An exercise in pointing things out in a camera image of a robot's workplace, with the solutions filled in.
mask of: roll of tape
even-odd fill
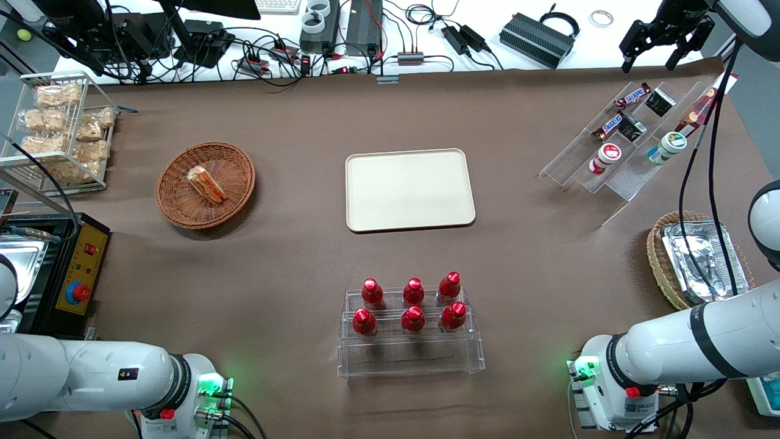
[[[615,22],[615,17],[611,13],[599,9],[591,12],[587,20],[595,27],[609,27],[610,24]]]
[[[319,12],[323,17],[331,13],[330,0],[309,0],[307,4],[310,11]]]
[[[325,30],[325,17],[317,11],[306,11],[300,19],[301,27],[307,34],[319,34]]]

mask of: tennis ball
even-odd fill
[[[27,29],[19,29],[16,32],[16,36],[22,41],[29,41],[33,39],[33,35]]]

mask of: basket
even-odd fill
[[[206,168],[225,191],[227,199],[222,203],[211,204],[187,181],[187,173],[198,165]],[[168,221],[185,229],[202,230],[218,226],[241,212],[254,184],[254,165],[241,148],[207,142],[190,147],[171,160],[160,174],[154,197]]]
[[[682,213],[684,221],[696,222],[708,220],[706,215],[700,213],[684,211]],[[650,267],[653,270],[653,276],[655,282],[658,284],[658,288],[661,289],[661,293],[664,294],[666,300],[672,303],[677,309],[688,309],[693,304],[690,304],[685,300],[683,290],[679,286],[677,276],[675,275],[675,269],[672,266],[672,261],[666,253],[666,247],[661,240],[661,228],[669,224],[679,223],[679,214],[677,212],[670,212],[662,216],[650,230],[647,235],[647,259],[650,261]],[[745,272],[745,278],[750,285],[750,289],[756,287],[753,283],[753,275],[750,272],[750,268],[747,266],[747,260],[745,255],[739,250],[739,247],[734,245],[739,261],[742,263],[743,271]]]

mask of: yellow control panel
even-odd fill
[[[55,308],[80,316],[87,313],[107,243],[108,236],[103,232],[89,224],[81,226]]]

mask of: red button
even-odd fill
[[[78,302],[84,302],[90,298],[90,288],[87,285],[76,285],[73,288],[73,299]]]

